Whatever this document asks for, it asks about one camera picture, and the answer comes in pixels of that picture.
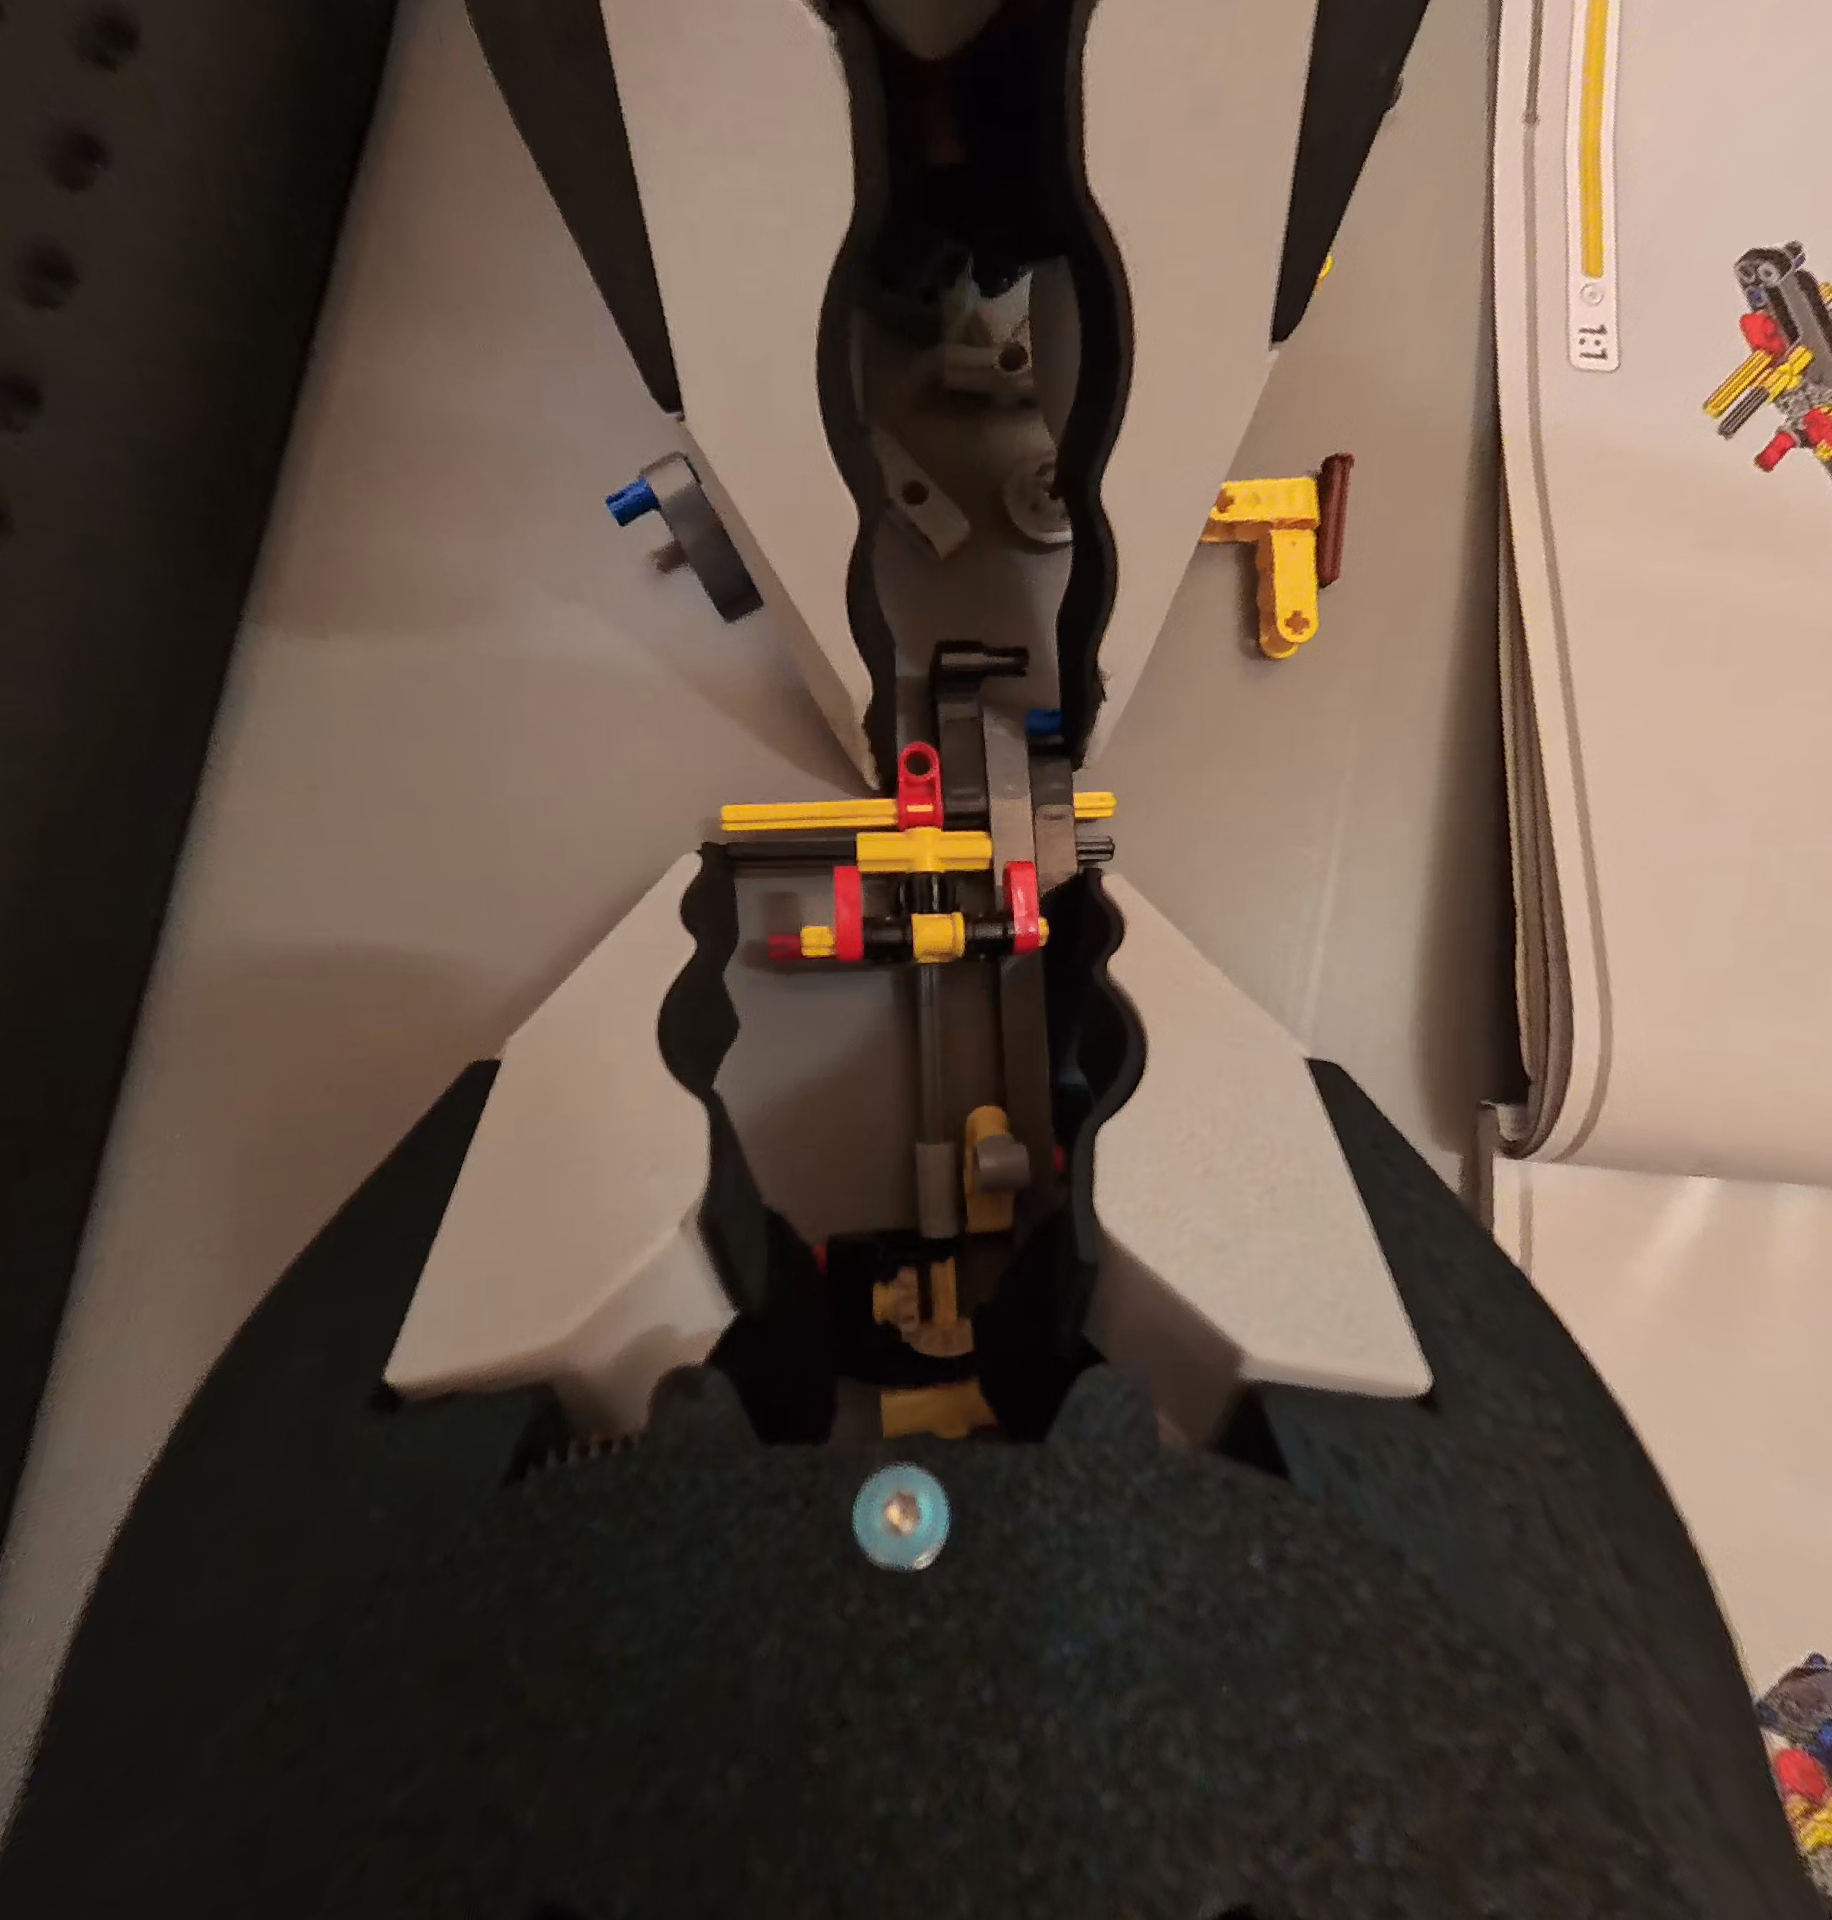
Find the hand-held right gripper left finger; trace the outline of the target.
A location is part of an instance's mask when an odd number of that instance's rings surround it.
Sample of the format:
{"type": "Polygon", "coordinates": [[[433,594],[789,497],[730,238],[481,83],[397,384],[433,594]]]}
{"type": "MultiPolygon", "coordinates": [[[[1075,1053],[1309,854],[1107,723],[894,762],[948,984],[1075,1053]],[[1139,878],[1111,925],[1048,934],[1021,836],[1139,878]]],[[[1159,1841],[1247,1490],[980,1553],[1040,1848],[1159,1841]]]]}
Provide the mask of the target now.
{"type": "Polygon", "coordinates": [[[402,1397],[652,1397],[728,1330],[700,1218],[710,1122],[659,1036],[703,871],[680,856],[503,1045],[386,1365],[402,1397]]]}

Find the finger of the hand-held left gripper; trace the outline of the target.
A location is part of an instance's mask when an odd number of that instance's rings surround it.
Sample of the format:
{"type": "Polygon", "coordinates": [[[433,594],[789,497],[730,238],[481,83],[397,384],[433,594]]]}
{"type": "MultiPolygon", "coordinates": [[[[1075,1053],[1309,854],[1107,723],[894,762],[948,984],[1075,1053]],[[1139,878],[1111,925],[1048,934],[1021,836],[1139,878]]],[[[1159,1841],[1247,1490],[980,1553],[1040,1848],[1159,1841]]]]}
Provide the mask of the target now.
{"type": "Polygon", "coordinates": [[[1274,364],[1274,311],[1314,48],[1314,3],[1080,5],[1075,154],[1127,305],[1101,514],[1114,590],[1109,743],[1183,587],[1274,364]]]}
{"type": "Polygon", "coordinates": [[[819,392],[856,215],[853,94],[801,3],[604,3],[685,434],[802,681],[866,786],[874,686],[849,605],[856,499],[819,392]]]}

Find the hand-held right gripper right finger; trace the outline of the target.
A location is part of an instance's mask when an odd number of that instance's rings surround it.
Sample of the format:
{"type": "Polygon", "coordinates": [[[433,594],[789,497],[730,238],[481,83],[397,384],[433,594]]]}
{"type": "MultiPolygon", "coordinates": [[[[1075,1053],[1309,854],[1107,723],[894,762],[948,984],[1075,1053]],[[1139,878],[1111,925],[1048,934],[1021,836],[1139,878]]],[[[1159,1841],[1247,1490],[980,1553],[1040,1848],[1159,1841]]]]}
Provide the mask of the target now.
{"type": "Polygon", "coordinates": [[[1089,1338],[1171,1444],[1215,1444],[1241,1391],[1417,1401],[1432,1369],[1299,1039],[1121,876],[1111,983],[1144,1065],[1094,1149],[1089,1338]]]}

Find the small grey connector piece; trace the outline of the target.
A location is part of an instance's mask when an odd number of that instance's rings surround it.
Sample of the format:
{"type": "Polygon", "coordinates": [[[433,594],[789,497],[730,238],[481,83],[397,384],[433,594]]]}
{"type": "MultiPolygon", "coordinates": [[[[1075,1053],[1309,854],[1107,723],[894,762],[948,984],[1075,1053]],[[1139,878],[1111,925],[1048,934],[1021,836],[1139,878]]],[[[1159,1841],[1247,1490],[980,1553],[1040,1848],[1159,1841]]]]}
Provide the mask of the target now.
{"type": "Polygon", "coordinates": [[[641,471],[678,556],[688,564],[725,622],[743,620],[763,609],[760,587],[745,564],[736,543],[723,523],[699,471],[683,453],[670,453],[641,471]]]}

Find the long yellow lego axle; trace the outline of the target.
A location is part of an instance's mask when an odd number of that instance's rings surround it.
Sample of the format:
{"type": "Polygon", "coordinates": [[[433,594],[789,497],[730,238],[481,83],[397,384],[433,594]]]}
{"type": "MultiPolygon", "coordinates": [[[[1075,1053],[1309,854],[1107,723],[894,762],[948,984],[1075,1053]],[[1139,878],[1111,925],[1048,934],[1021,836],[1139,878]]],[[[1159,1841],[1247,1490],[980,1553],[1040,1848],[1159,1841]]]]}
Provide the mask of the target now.
{"type": "Polygon", "coordinates": [[[940,804],[906,807],[888,796],[734,803],[718,813],[725,835],[763,833],[888,833],[911,829],[973,830],[988,825],[986,810],[948,815],[940,804]]]}

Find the grey lego beam assembly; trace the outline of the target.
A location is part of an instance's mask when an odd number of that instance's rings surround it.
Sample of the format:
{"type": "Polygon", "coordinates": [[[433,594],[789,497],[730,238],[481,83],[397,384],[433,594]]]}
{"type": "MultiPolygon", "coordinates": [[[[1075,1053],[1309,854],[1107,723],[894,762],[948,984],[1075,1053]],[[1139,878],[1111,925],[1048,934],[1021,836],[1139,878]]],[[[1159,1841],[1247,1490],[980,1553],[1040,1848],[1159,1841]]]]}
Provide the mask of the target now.
{"type": "Polygon", "coordinates": [[[1025,647],[953,641],[929,667],[931,736],[912,743],[937,751],[945,813],[985,810],[985,827],[721,830],[697,852],[680,906],[694,952],[657,1034],[708,1117],[700,1226],[732,1307],[708,1360],[766,1443],[830,1440],[849,1391],[887,1439],[1040,1443],[1101,1363],[1096,1141],[1143,1076],[1144,1036],[1111,983],[1117,803],[1077,788],[1056,712],[993,696],[1027,664],[1025,647]],[[741,1031],[726,971],[746,874],[830,884],[826,925],[769,934],[773,969],[908,989],[911,1226],[812,1245],[760,1196],[717,1087],[741,1031]]]}

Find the lego instruction booklet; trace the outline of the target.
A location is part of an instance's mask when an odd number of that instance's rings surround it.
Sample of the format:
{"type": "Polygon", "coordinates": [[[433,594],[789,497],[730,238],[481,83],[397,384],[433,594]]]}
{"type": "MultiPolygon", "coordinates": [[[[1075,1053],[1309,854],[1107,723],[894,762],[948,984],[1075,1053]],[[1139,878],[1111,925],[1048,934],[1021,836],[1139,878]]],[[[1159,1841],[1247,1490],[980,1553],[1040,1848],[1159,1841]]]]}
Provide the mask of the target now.
{"type": "Polygon", "coordinates": [[[1832,1916],[1832,3],[1505,5],[1494,132],[1492,1218],[1720,1619],[1698,1912],[1832,1916]]]}

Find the yellow lego axle connector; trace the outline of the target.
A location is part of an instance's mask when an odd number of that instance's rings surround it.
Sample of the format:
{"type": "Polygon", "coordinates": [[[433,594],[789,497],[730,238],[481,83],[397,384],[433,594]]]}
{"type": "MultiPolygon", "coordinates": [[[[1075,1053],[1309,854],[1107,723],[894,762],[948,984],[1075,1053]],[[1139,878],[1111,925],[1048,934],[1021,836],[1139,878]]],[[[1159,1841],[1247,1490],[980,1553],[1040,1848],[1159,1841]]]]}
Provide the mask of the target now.
{"type": "Polygon", "coordinates": [[[1321,628],[1318,527],[1271,523],[1258,541],[1258,648],[1292,660],[1321,628]]]}

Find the pile of black grey beams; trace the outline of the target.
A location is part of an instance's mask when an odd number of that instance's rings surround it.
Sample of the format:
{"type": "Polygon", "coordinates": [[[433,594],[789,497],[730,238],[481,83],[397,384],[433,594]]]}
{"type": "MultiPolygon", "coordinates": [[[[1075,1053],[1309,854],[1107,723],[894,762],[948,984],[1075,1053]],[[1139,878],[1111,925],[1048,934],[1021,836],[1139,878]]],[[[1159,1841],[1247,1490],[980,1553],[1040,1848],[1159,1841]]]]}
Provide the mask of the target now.
{"type": "Polygon", "coordinates": [[[870,320],[863,397],[888,506],[937,560],[1001,510],[1008,471],[1042,436],[1032,281],[988,294],[963,273],[937,300],[870,320]]]}

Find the black perforated panel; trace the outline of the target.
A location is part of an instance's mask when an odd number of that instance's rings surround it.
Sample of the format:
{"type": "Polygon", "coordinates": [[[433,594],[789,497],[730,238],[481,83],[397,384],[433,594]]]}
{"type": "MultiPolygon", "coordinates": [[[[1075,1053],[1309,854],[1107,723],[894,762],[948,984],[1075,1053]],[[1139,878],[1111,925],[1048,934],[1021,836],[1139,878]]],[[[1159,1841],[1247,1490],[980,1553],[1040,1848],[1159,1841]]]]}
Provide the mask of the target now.
{"type": "Polygon", "coordinates": [[[0,3],[0,1553],[394,17],[0,3]]]}

